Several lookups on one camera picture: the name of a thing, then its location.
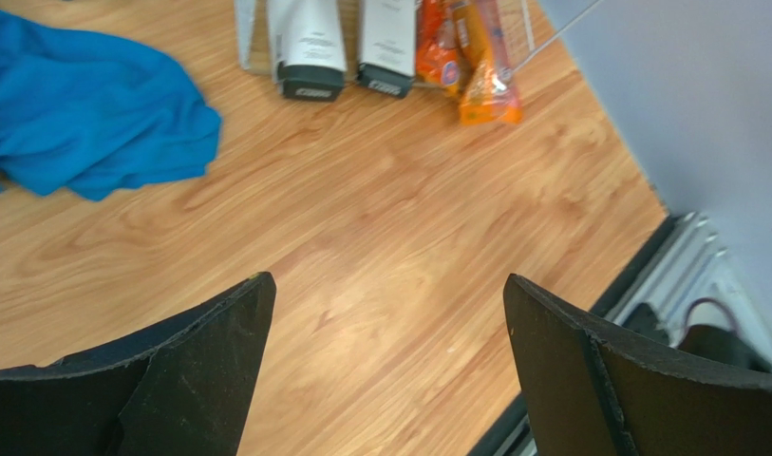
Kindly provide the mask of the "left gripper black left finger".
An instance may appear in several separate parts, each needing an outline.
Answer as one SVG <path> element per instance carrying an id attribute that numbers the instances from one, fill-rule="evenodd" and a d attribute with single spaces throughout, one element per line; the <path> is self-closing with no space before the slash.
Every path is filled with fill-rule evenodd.
<path id="1" fill-rule="evenodd" d="M 0 455 L 234 455 L 273 320 L 263 272 L 122 338 L 0 370 Z"/>

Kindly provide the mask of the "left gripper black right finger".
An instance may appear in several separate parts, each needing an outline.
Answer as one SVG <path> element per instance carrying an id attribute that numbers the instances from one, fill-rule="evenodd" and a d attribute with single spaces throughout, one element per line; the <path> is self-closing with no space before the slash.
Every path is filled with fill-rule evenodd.
<path id="1" fill-rule="evenodd" d="M 542 455 L 772 455 L 772 374 L 587 313 L 520 275 L 504 310 Z"/>

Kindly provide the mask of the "orange razor bag vertical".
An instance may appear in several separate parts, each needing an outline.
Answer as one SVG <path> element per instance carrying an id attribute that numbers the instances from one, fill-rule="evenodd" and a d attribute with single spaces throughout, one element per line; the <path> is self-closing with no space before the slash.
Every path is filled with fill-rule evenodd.
<path id="1" fill-rule="evenodd" d="M 452 17 L 471 69 L 459 101 L 463 124 L 518 124 L 522 109 L 496 1 L 456 1 Z"/>

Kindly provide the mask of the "white tall box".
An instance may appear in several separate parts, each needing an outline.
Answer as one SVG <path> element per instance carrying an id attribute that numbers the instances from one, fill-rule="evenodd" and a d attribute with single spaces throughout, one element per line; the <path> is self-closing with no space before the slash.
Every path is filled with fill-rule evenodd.
<path id="1" fill-rule="evenodd" d="M 267 3 L 273 81 L 286 99 L 331 103 L 345 86 L 347 58 L 338 4 Z"/>
<path id="2" fill-rule="evenodd" d="M 358 2 L 359 86 L 405 98 L 415 80 L 416 23 L 413 0 Z"/>

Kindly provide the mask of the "orange razor bag horizontal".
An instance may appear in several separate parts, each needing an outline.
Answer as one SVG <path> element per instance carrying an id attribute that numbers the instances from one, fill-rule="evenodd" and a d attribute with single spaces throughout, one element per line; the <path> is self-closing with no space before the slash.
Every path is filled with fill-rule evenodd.
<path id="1" fill-rule="evenodd" d="M 451 97 L 458 97 L 461 65 L 448 2 L 422 1 L 417 30 L 417 77 L 424 83 L 443 89 Z"/>

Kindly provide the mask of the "blue cloth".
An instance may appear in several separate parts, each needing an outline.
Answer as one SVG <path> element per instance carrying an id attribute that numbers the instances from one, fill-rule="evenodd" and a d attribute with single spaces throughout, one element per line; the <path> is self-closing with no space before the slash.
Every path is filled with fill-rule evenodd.
<path id="1" fill-rule="evenodd" d="M 204 175 L 220 129 L 172 57 L 0 10 L 0 178 L 39 196 L 65 188 L 102 200 Z"/>

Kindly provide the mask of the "black mounting rail base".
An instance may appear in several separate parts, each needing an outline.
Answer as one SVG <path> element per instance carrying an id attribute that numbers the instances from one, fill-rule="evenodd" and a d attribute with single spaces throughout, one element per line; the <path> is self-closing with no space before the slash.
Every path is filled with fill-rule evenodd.
<path id="1" fill-rule="evenodd" d="M 587 313 L 673 349 L 772 374 L 772 315 L 706 216 L 665 219 Z M 542 455 L 523 394 L 476 455 Z"/>

